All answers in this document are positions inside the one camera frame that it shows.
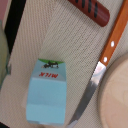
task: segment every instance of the light blue milk carton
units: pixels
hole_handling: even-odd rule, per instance
[[[44,125],[63,125],[66,91],[65,63],[38,59],[29,83],[27,121]]]

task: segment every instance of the white surface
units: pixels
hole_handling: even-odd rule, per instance
[[[111,14],[109,24],[101,28],[67,0],[57,0],[57,3],[55,0],[27,0],[10,60],[12,75],[6,78],[1,90],[0,121],[11,128],[43,127],[29,124],[26,121],[26,111],[21,106],[40,53],[41,58],[66,62],[66,119],[64,126],[59,127],[65,128],[93,74],[122,1],[99,0]],[[128,52],[127,35],[128,25],[109,66]],[[97,95],[98,89],[74,128],[102,128],[97,110]]]
[[[23,101],[21,106],[26,109],[26,103],[27,103],[27,96],[28,96],[28,89],[25,91],[24,97],[23,97]]]

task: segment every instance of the knife handle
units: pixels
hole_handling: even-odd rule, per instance
[[[97,0],[68,0],[101,27],[107,25],[110,14]]]
[[[100,57],[100,62],[105,66],[108,65],[113,52],[122,36],[122,33],[127,25],[128,21],[128,0],[124,0],[118,17],[116,19],[115,25],[112,29],[111,34],[107,40],[104,50]]]

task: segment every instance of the red handle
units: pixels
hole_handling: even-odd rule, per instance
[[[68,0],[101,27],[107,25],[109,10],[96,0]]]

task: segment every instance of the knife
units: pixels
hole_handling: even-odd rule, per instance
[[[12,0],[7,22],[5,26],[5,34],[7,37],[9,53],[12,53],[13,45],[17,36],[17,32],[20,26],[21,18],[23,15],[26,0]]]
[[[99,62],[94,70],[94,73],[85,89],[83,97],[81,98],[81,101],[71,121],[69,122],[67,128],[73,128],[77,124],[78,120],[80,119],[84,110],[89,104],[96,88],[98,87],[106,71],[106,67],[111,59],[111,56],[113,55],[113,52],[117,47],[117,44],[122,36],[125,26],[127,25],[127,21],[128,21],[128,0],[124,0],[120,12],[118,14],[118,17],[116,19],[115,25],[112,29],[111,34],[109,35],[107,43],[101,54]]]

